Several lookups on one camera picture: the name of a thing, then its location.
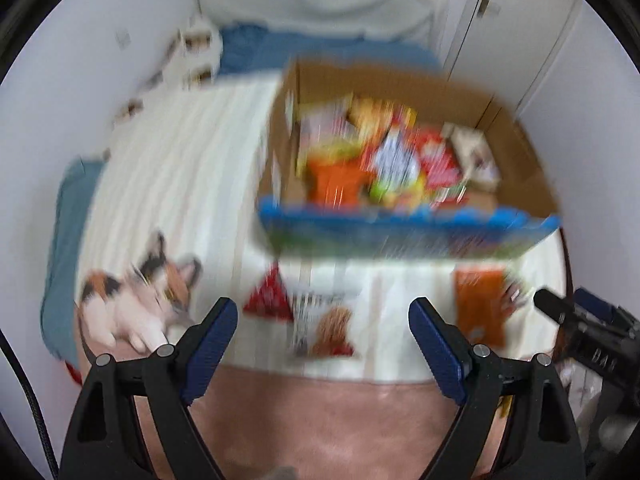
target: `calico cat plush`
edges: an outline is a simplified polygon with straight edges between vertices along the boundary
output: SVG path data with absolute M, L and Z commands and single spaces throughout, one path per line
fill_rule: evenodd
M 110 348 L 122 338 L 141 354 L 155 351 L 167 343 L 168 326 L 188 317 L 201 271 L 197 258 L 167 259 L 162 233 L 153 233 L 145 259 L 121 281 L 102 271 L 87 277 L 79 309 L 88 335 Z

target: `door handle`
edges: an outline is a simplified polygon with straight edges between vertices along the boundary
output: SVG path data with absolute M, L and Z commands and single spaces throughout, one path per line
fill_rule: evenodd
M 476 14 L 476 18 L 482 18 L 485 14 L 498 14 L 500 12 L 500 5 L 492 4 L 491 0 L 480 0 L 480 5 L 478 6 L 478 13 Z

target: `red triangular package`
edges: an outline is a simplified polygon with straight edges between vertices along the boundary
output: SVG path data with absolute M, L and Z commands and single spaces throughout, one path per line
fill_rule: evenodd
M 293 321 L 287 290 L 282 283 L 277 263 L 273 264 L 269 272 L 265 274 L 262 283 L 252 292 L 242 311 L 252 316 L 278 321 Z

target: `metal bolt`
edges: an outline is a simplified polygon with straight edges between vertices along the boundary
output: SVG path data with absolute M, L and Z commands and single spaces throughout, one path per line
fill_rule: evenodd
M 172 353 L 174 353 L 174 346 L 169 344 L 162 345 L 156 350 L 156 354 L 160 357 L 169 357 Z
M 478 357 L 489 357 L 489 355 L 491 354 L 491 350 L 489 350 L 489 347 L 487 345 L 475 345 L 474 354 L 476 354 Z
M 543 366 L 549 366 L 551 364 L 551 357 L 546 354 L 538 354 L 536 355 L 536 361 Z
M 95 358 L 95 363 L 98 366 L 106 366 L 111 362 L 111 356 L 109 354 L 100 354 Z

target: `blue gripper pad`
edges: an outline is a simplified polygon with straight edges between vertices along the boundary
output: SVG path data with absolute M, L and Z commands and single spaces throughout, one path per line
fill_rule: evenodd
M 442 319 L 432 319 L 420 304 L 420 300 L 414 300 L 409 306 L 409 328 L 431 368 L 440 391 L 461 406 L 466 401 L 462 365 L 436 324 L 444 326 Z
M 574 303 L 577 303 L 601 321 L 611 323 L 613 320 L 613 305 L 594 296 L 584 288 L 578 288 L 574 292 Z
M 236 331 L 236 326 L 238 309 L 233 301 L 227 299 L 187 363 L 186 380 L 180 392 L 180 397 L 187 406 L 207 391 L 213 373 Z

